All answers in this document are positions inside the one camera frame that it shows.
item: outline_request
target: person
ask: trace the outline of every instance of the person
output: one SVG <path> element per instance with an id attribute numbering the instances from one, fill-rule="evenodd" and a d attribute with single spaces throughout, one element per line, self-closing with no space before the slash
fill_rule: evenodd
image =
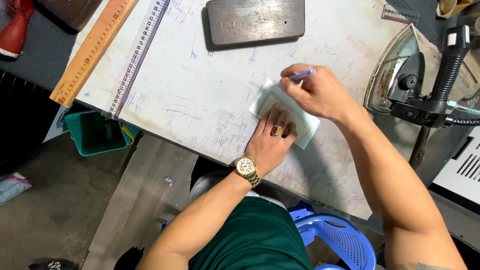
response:
<path id="1" fill-rule="evenodd" d="M 311 67 L 316 72 L 301 87 L 288 79 Z M 281 76 L 283 92 L 309 114 L 333 121 L 348 141 L 369 206 L 383 220 L 387 268 L 467 269 L 421 180 L 335 75 L 324 66 L 294 64 Z M 259 178 L 295 141 L 287 117 L 274 106 L 246 147 Z M 287 134 L 273 135 L 275 124 Z M 245 196 L 251 189 L 245 177 L 230 173 L 172 220 L 138 269 L 313 269 L 288 212 Z"/>

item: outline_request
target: red gemstone ring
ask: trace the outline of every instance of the red gemstone ring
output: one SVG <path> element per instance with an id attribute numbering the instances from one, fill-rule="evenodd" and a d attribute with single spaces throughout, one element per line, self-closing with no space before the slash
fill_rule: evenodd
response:
<path id="1" fill-rule="evenodd" d="M 279 125 L 274 125 L 272 128 L 272 135 L 280 136 L 283 134 L 283 128 Z"/>

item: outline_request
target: teal plastic basket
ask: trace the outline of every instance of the teal plastic basket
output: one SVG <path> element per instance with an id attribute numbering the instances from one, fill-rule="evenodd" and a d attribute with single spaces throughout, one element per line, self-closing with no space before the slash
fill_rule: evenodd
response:
<path id="1" fill-rule="evenodd" d="M 139 130 L 89 110 L 65 115 L 72 139 L 82 156 L 124 149 L 132 144 Z"/>

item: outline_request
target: small ruler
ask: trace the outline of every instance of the small ruler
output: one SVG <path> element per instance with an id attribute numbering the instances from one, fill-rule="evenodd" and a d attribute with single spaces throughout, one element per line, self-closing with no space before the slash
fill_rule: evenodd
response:
<path id="1" fill-rule="evenodd" d="M 70 107 L 138 0 L 109 0 L 78 49 L 50 99 Z"/>
<path id="2" fill-rule="evenodd" d="M 112 88 L 110 102 L 102 115 L 114 120 L 118 119 L 169 3 L 170 0 L 152 0 L 150 2 L 128 57 L 120 69 L 116 80 L 117 84 Z"/>
<path id="3" fill-rule="evenodd" d="M 382 11 L 382 19 L 417 25 L 420 17 L 411 9 L 393 7 L 390 4 L 386 4 Z"/>

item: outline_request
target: green shirt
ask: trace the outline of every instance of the green shirt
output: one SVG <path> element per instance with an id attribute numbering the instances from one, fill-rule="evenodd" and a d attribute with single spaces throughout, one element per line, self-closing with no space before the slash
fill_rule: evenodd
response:
<path id="1" fill-rule="evenodd" d="M 215 237 L 189 262 L 191 270 L 312 270 L 292 217 L 259 197 L 245 197 Z"/>

